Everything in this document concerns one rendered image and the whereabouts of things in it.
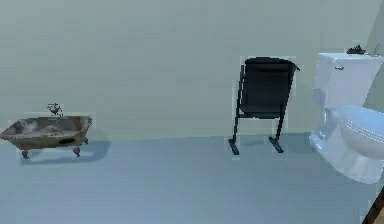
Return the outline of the black garbage can on stilts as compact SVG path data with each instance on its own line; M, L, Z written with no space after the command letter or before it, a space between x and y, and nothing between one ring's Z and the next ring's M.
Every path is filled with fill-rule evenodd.
M247 58L240 67L234 116L233 135L228 140L234 155L240 119L279 119L276 135L269 141L278 153L283 153L279 139L285 118L290 90L300 68L282 58Z

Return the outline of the grey clawfoot bathtub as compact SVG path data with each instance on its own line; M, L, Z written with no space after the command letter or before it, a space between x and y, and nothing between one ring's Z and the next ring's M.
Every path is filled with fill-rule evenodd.
M10 142L28 159L31 150L73 146L79 157L83 144L88 144L87 132L92 125L88 115L65 116L57 103L47 105L51 116L19 119L0 133L0 139Z

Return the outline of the white toilet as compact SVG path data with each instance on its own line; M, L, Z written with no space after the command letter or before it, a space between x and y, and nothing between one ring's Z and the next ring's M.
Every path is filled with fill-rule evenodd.
M384 172L384 113L364 106L382 65L382 56L320 53L314 80L321 121L310 144L339 173L364 184Z

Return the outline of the small black object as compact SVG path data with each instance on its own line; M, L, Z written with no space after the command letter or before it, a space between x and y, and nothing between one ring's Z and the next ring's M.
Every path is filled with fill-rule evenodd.
M365 54L366 51L360 46L360 45L357 45L353 48L349 48L347 50L347 54L359 54L359 55L363 55Z

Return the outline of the dark brown wooden furniture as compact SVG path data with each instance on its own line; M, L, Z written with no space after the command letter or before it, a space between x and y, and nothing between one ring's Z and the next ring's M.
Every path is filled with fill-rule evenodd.
M384 209L384 186L372 203L369 211L361 224L384 224L384 215L380 215Z

